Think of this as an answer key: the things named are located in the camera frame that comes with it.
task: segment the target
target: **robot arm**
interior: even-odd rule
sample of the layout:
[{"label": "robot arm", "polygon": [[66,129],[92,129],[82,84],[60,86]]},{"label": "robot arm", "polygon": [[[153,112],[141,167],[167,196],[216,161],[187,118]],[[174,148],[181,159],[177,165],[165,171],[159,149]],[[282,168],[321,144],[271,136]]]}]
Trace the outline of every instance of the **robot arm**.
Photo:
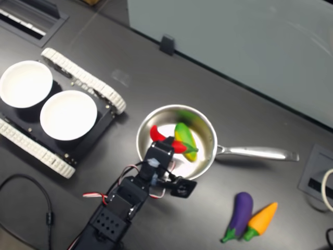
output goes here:
[{"label": "robot arm", "polygon": [[177,197],[187,198],[191,194],[196,182],[173,174],[169,175],[171,181],[163,180],[167,166],[173,158],[173,140],[169,137],[163,142],[152,143],[139,174],[124,178],[118,187],[109,191],[107,205],[99,205],[69,250],[119,249],[132,219],[148,198],[149,187],[152,185],[170,189],[171,195]]}]

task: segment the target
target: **dark tabletop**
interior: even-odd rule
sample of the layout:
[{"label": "dark tabletop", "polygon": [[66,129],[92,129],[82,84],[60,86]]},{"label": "dark tabletop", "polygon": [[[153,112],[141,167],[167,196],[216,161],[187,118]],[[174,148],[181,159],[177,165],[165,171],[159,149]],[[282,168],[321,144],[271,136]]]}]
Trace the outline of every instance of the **dark tabletop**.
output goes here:
[{"label": "dark tabletop", "polygon": [[[333,150],[333,135],[249,91],[175,55],[73,1],[58,0],[70,19],[47,43],[115,88],[127,102],[70,180],[34,164],[31,157],[0,138],[0,181],[12,173],[35,177],[50,193],[56,214],[54,249],[66,249],[99,203],[83,199],[88,191],[105,192],[128,164],[138,162],[137,129],[154,109],[185,104],[212,122],[226,146],[271,146],[297,151],[301,160],[277,162],[220,156],[189,199],[166,195],[149,199],[124,238],[126,249],[321,249],[332,214],[312,209],[297,189],[315,143]],[[0,73],[10,65],[39,59],[38,48],[0,29]],[[127,76],[114,79],[114,72]],[[55,80],[63,76],[54,75]],[[267,232],[249,243],[219,242],[229,223],[234,196],[247,191],[257,211],[271,202],[279,208]],[[33,245],[45,249],[46,203],[26,181],[0,193],[0,220]]]}]

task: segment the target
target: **stainless steel pan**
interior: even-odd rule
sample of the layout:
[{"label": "stainless steel pan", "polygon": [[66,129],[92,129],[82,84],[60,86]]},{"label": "stainless steel pan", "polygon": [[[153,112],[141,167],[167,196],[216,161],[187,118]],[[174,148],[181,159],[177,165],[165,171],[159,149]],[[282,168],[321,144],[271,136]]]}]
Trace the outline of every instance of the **stainless steel pan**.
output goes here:
[{"label": "stainless steel pan", "polygon": [[187,124],[199,149],[197,160],[189,162],[183,155],[174,154],[176,167],[173,173],[186,179],[195,179],[205,173],[212,165],[216,155],[234,154],[260,157],[271,160],[298,161],[297,153],[270,147],[224,147],[217,144],[214,127],[198,110],[184,105],[169,105],[150,113],[142,122],[136,137],[136,148],[140,160],[143,160],[152,140],[149,132],[153,125],[164,136],[174,136],[178,122]]}]

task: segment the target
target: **white bowl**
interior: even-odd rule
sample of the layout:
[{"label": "white bowl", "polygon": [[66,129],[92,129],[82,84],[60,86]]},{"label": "white bowl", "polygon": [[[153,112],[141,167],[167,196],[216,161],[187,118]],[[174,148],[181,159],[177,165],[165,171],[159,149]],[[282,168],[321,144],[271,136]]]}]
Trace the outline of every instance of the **white bowl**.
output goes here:
[{"label": "white bowl", "polygon": [[52,96],[41,111],[41,125],[46,134],[60,141],[85,135],[95,124],[97,107],[87,94],[68,90]]},{"label": "white bowl", "polygon": [[52,73],[38,61],[10,66],[0,79],[0,98],[14,108],[29,108],[44,100],[53,83]]}]

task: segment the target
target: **toy carrot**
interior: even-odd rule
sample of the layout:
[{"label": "toy carrot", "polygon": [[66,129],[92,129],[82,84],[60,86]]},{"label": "toy carrot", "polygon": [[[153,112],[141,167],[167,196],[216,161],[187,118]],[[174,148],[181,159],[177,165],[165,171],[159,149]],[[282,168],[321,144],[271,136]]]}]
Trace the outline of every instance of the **toy carrot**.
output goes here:
[{"label": "toy carrot", "polygon": [[274,202],[253,216],[248,223],[248,230],[244,234],[244,240],[249,241],[255,236],[262,235],[273,219],[276,209],[277,202]]}]

